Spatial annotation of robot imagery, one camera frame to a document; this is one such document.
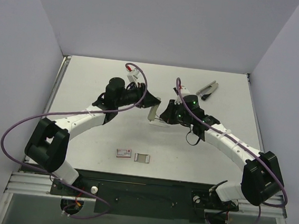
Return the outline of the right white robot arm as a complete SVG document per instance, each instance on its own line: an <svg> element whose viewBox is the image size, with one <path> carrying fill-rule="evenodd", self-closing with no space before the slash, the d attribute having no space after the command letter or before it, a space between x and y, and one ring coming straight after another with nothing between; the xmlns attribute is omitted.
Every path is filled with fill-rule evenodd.
<svg viewBox="0 0 299 224"><path fill-rule="evenodd" d="M263 153L242 142L219 120L205 114L196 95L186 95L182 100L171 99L160 118L168 124L187 127L198 139L216 147L242 172L240 182L224 181L210 189L208 201L212 207L220 208L227 201L241 199L259 206L283 191L276 155L270 151Z"/></svg>

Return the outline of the beige stapler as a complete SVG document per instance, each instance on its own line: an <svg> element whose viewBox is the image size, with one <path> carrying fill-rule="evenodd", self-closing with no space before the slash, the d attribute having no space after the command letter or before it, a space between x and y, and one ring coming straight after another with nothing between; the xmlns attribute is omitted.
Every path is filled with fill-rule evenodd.
<svg viewBox="0 0 299 224"><path fill-rule="evenodd" d="M168 124L166 124L165 121L161 120L161 118L159 118L156 114L158 107L159 105L154 105L151 107L147 119L149 120L149 123L151 125L167 128Z"/></svg>

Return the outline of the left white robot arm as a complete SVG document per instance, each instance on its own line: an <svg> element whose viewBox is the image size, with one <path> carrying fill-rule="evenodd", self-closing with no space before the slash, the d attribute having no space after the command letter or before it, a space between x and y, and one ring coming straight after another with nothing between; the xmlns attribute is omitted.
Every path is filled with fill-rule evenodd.
<svg viewBox="0 0 299 224"><path fill-rule="evenodd" d="M63 189L71 196L80 193L82 183L79 173L65 160L69 141L81 133L107 124L118 115L120 107L135 105L138 108L158 106L160 99L147 91L146 85L133 82L125 86L122 78L112 78L82 114L51 121L43 118L37 124L26 147L25 154L48 173L64 181Z"/></svg>

